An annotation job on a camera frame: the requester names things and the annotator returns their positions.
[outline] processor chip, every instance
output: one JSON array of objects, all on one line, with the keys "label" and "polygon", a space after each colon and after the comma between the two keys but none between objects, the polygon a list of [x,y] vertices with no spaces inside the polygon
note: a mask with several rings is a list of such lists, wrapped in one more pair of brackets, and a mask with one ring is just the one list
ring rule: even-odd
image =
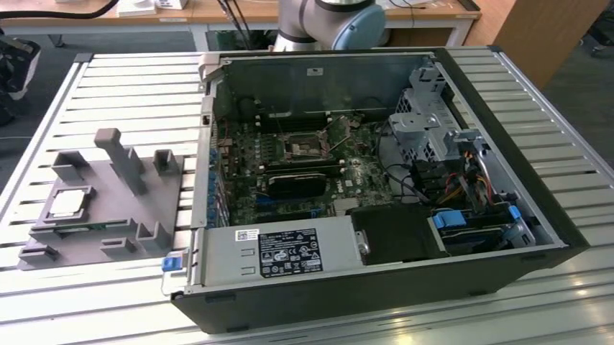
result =
[{"label": "processor chip", "polygon": [[317,134],[291,135],[284,140],[287,160],[312,160],[323,158],[323,145]]}]

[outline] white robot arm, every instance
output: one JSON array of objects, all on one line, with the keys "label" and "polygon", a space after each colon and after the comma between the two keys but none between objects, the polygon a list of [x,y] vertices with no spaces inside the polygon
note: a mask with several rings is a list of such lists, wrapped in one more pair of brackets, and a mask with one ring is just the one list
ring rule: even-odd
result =
[{"label": "white robot arm", "polygon": [[384,26],[375,0],[281,0],[273,51],[372,48]]}]

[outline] blue tab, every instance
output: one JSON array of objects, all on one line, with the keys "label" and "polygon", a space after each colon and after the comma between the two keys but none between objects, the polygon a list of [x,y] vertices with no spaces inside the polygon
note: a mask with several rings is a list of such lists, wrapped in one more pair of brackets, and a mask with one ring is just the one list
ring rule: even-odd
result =
[{"label": "blue tab", "polygon": [[508,210],[509,210],[509,214],[513,217],[513,219],[520,219],[521,215],[520,215],[520,210],[517,209],[517,207],[509,206]]},{"label": "blue tab", "polygon": [[181,257],[165,257],[161,260],[161,271],[170,272],[181,270]]},{"label": "blue tab", "polygon": [[435,228],[437,228],[437,229],[440,229],[440,228],[443,228],[445,226],[445,224],[443,223],[443,219],[437,214],[433,215],[432,222],[435,223]]},{"label": "blue tab", "polygon": [[457,210],[437,212],[437,214],[432,217],[432,221],[435,222],[437,229],[467,225],[464,216]]}]

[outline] power supply label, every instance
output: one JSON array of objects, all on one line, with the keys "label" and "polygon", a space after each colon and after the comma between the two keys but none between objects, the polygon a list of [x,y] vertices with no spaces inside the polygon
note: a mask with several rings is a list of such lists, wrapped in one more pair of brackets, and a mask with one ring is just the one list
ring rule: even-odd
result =
[{"label": "power supply label", "polygon": [[323,270],[315,229],[257,235],[260,275],[264,278]]}]

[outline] slotted metal surface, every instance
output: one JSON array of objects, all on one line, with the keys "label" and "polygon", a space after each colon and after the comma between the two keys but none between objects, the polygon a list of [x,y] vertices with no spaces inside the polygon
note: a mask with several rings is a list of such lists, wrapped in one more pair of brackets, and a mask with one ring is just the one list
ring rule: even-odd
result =
[{"label": "slotted metal surface", "polygon": [[8,206],[0,222],[0,339],[25,344],[611,344],[611,170],[504,55],[479,47],[449,53],[590,241],[588,251],[493,295],[232,336],[201,333],[166,302],[158,259],[14,270],[56,178],[49,169],[56,152],[80,148],[88,160],[106,159],[92,145],[102,127],[124,132],[122,144],[134,145],[141,157],[157,148],[186,156],[174,248],[189,240],[201,98],[197,54],[96,55],[89,64],[73,65],[36,134],[42,141],[36,145],[33,139],[32,159],[26,152],[0,197],[0,207]]}]

